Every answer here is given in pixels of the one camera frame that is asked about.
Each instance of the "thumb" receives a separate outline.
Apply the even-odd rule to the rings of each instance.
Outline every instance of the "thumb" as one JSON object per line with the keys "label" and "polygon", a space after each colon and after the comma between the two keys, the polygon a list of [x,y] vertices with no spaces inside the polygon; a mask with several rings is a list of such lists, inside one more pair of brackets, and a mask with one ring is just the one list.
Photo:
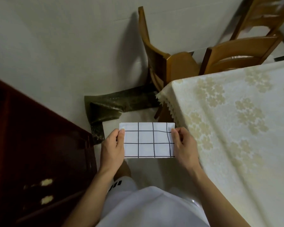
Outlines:
{"label": "thumb", "polygon": [[117,147],[124,146],[124,136],[125,136],[125,130],[121,129],[118,133]]}
{"label": "thumb", "polygon": [[180,135],[176,129],[171,129],[171,136],[176,146],[179,146],[181,143]]}

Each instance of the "dark wooden cabinet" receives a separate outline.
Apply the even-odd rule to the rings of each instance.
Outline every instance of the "dark wooden cabinet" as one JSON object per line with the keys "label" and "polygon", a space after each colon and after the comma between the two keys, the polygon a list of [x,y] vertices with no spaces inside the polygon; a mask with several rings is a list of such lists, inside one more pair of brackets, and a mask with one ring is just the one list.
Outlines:
{"label": "dark wooden cabinet", "polygon": [[60,225],[96,172],[90,133],[0,81],[0,226]]}

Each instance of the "chair backrest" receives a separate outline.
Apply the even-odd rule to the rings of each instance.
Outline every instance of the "chair backrest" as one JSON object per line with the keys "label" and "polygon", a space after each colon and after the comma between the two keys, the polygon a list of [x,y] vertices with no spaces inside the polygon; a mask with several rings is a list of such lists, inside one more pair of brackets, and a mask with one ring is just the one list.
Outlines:
{"label": "chair backrest", "polygon": [[226,41],[206,50],[199,75],[262,64],[280,44],[283,36],[243,38]]}
{"label": "chair backrest", "polygon": [[163,53],[159,49],[156,49],[154,46],[151,45],[148,36],[143,6],[139,7],[138,11],[139,31],[148,57],[148,67],[151,68],[161,80],[163,80],[163,84],[165,86],[166,83],[170,82],[170,65],[168,62],[170,54]]}
{"label": "chair backrest", "polygon": [[274,35],[284,23],[284,0],[252,0],[249,10],[242,15],[231,40],[238,38],[242,30],[254,26],[267,26],[267,34]]}

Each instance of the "wooden chair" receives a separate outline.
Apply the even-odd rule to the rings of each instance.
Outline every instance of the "wooden chair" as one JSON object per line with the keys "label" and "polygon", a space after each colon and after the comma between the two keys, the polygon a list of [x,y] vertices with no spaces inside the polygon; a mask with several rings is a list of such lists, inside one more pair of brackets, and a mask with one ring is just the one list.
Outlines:
{"label": "wooden chair", "polygon": [[282,0],[251,0],[249,11],[242,15],[231,40],[238,38],[240,32],[254,26],[267,26],[267,36],[274,35],[284,23],[284,1]]}
{"label": "wooden chair", "polygon": [[[148,75],[158,91],[161,91],[172,80],[197,76],[199,66],[188,52],[174,55],[161,52],[151,45],[143,7],[139,11],[139,31],[148,57]],[[162,107],[159,107],[155,115],[158,118]]]}
{"label": "wooden chair", "polygon": [[275,36],[237,39],[210,47],[199,75],[262,64],[282,40],[282,34],[276,32]]}

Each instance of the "hand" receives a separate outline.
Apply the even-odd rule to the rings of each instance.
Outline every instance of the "hand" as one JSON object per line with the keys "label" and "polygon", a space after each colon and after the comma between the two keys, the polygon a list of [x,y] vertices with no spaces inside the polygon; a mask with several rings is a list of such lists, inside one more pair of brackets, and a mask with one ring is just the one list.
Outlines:
{"label": "hand", "polygon": [[101,144],[100,172],[108,172],[111,177],[124,160],[125,130],[114,129]]}
{"label": "hand", "polygon": [[197,141],[185,127],[171,130],[174,141],[174,154],[188,172],[200,168]]}

